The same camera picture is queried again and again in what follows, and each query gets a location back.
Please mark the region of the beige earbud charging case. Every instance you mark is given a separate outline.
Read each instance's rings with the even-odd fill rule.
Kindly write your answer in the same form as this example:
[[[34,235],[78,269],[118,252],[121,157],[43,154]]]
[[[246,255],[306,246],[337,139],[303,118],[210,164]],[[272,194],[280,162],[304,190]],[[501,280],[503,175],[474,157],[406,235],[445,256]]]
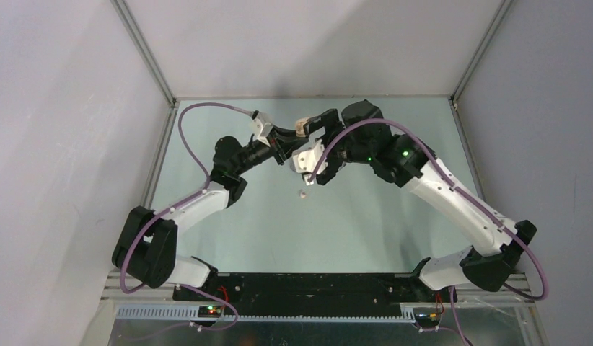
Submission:
[[[309,130],[309,123],[310,123],[310,118],[309,117],[305,117],[302,119],[299,119],[298,121],[295,122],[295,133],[297,136],[299,137],[309,137],[310,134],[310,130]]]

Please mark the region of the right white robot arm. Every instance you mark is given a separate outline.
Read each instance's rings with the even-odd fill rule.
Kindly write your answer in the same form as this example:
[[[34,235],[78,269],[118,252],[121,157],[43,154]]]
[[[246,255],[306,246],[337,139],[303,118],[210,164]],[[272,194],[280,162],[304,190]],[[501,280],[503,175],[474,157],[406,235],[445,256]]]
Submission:
[[[488,292],[508,288],[521,256],[532,256],[533,223],[513,221],[492,208],[418,136],[385,119],[371,102],[330,109],[299,120],[295,128],[303,138],[323,130],[312,148],[294,157],[306,183],[325,185],[346,164],[366,164],[377,177],[422,199],[461,230],[466,249],[423,259],[412,271],[410,291],[417,300],[429,301],[439,290],[467,283]]]

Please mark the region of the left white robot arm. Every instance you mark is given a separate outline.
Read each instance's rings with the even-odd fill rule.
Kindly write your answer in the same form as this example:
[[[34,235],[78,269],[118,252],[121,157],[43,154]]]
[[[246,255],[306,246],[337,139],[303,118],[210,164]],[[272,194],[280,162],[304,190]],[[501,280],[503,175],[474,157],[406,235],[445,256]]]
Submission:
[[[232,136],[220,138],[214,146],[213,168],[204,172],[202,187],[163,210],[138,206],[128,214],[112,256],[113,264],[120,270],[121,289],[133,292],[126,286],[126,276],[130,275],[140,281],[141,287],[190,285],[201,300],[215,297],[219,281],[211,275],[214,267],[196,257],[180,256],[180,237],[240,199],[247,187],[242,174],[268,159],[284,164],[308,140],[303,129],[288,130],[275,125],[263,125],[245,145]]]

